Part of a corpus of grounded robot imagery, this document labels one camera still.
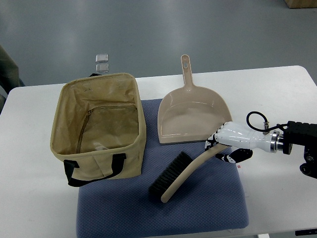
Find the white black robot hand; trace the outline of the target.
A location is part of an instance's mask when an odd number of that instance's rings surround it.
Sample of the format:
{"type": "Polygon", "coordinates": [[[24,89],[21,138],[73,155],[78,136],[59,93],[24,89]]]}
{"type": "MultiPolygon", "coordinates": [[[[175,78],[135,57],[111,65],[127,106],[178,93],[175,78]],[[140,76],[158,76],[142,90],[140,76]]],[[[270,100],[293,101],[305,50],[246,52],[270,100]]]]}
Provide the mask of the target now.
{"type": "Polygon", "coordinates": [[[251,158],[255,148],[275,153],[282,137],[278,131],[263,134],[263,132],[256,131],[247,125],[229,121],[206,140],[205,150],[218,144],[236,147],[237,150],[230,154],[216,154],[216,157],[225,162],[237,164],[251,158]]]}

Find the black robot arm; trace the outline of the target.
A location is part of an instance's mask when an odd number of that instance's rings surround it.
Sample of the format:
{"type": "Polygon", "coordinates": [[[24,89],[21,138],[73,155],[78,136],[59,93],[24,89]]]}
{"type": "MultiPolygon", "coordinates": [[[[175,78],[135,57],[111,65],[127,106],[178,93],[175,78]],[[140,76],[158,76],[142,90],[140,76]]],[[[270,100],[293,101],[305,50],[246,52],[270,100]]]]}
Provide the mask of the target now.
{"type": "Polygon", "coordinates": [[[303,122],[288,121],[284,124],[277,124],[270,127],[266,116],[260,112],[252,111],[246,116],[247,125],[264,135],[271,135],[271,147],[275,152],[280,150],[283,154],[289,155],[294,144],[304,146],[304,160],[299,169],[302,174],[316,178],[317,177],[317,125],[303,122]],[[250,123],[250,116],[256,114],[264,119],[263,129],[254,127],[250,123]]]}

